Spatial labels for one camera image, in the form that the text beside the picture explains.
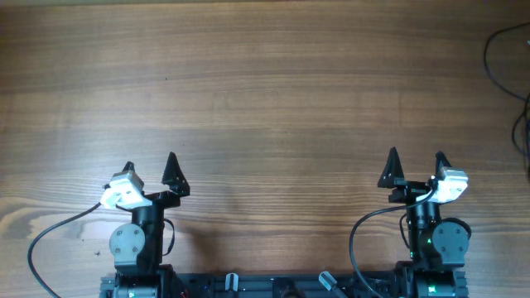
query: wooden tabletop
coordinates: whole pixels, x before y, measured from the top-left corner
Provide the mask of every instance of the wooden tabletop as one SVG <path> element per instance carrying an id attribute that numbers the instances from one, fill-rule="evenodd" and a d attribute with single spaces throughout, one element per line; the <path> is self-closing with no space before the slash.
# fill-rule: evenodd
<path id="1" fill-rule="evenodd" d="M 435 153 L 470 187 L 442 216 L 473 228 L 472 297 L 530 291 L 530 184 L 510 143 L 523 108 L 484 74 L 489 33 L 528 2 L 252 2 L 0 10 L 0 296 L 44 296 L 31 240 L 99 201 L 134 161 L 147 191 L 174 151 L 191 185 L 166 211 L 177 272 L 351 272 L 348 235 L 388 207 L 376 187 L 397 147 L 406 177 Z M 528 91 L 528 33 L 492 67 Z M 407 260 L 401 213 L 356 236 L 363 270 Z M 129 214 L 100 208 L 43 238 L 37 270 L 66 297 L 115 272 L 108 238 Z M 166 230 L 166 243 L 170 230 Z"/>

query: wooden table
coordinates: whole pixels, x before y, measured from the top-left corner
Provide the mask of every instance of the wooden table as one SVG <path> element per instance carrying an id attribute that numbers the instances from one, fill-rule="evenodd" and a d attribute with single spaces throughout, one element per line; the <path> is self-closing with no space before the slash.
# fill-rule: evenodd
<path id="1" fill-rule="evenodd" d="M 393 146 L 411 180 L 433 174 L 438 150 L 466 169 L 469 189 L 442 215 L 474 229 L 471 296 L 528 296 L 530 187 L 509 139 L 523 106 L 488 81 L 481 55 L 490 32 L 526 21 L 529 8 L 0 10 L 0 296 L 44 296 L 27 266 L 30 241 L 98 202 L 126 161 L 147 191 L 162 190 L 169 151 L 192 193 L 166 211 L 177 240 L 164 262 L 177 272 L 350 272 L 351 227 L 388 206 L 376 183 Z M 498 76 L 522 93 L 527 38 L 503 36 L 491 50 Z M 361 268 L 408 259 L 400 215 L 359 230 Z M 96 296 L 114 272 L 108 238 L 128 221 L 102 208 L 57 229 L 36 246 L 37 270 L 62 296 Z"/>

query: wood grain surface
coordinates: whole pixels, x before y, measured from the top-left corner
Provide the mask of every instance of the wood grain surface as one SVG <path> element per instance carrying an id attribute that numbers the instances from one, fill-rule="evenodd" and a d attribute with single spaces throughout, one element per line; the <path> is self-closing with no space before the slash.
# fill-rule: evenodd
<path id="1" fill-rule="evenodd" d="M 134 161 L 161 190 L 174 151 L 192 195 L 166 211 L 177 272 L 351 272 L 348 235 L 387 207 L 376 183 L 396 146 L 426 180 L 442 150 L 470 187 L 442 215 L 473 227 L 472 297 L 527 297 L 530 186 L 510 143 L 522 103 L 481 65 L 486 36 L 530 3 L 196 3 L 0 10 L 0 296 L 46 293 L 26 260 L 43 229 L 99 201 Z M 528 90 L 528 33 L 492 67 Z M 355 251 L 390 270 L 401 214 L 369 220 Z M 66 297 L 114 272 L 108 238 L 129 215 L 99 209 L 43 238 L 37 270 Z"/>

